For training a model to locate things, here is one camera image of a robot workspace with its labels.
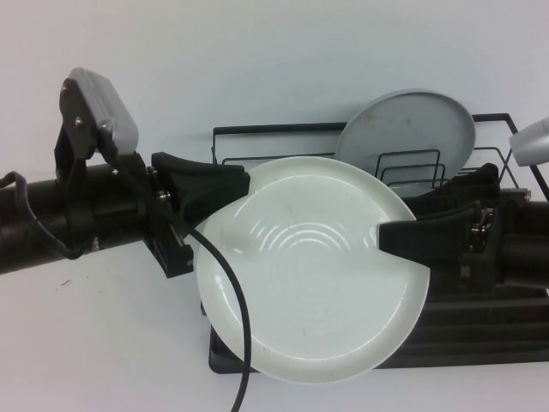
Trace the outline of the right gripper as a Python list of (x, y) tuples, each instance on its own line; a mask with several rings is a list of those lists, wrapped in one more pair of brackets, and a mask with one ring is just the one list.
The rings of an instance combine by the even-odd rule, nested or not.
[(505, 236), (515, 232), (519, 208), (530, 195), (526, 189), (501, 190), (494, 204), (480, 204), (478, 219), (477, 205), (469, 204), (414, 221), (381, 224), (378, 247), (418, 264), (451, 263), (462, 255), (462, 283), (473, 293), (491, 292), (504, 283)]

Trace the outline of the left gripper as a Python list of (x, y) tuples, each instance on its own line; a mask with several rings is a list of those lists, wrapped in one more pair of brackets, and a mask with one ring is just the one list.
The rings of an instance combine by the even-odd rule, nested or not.
[[(242, 166), (188, 161), (167, 153), (152, 155), (157, 179), (170, 193), (173, 211), (188, 224), (199, 224), (216, 211), (245, 197), (250, 175)], [(92, 167), (92, 250), (141, 241), (166, 277), (193, 271), (194, 253), (162, 215), (149, 215), (146, 203), (108, 165)]]

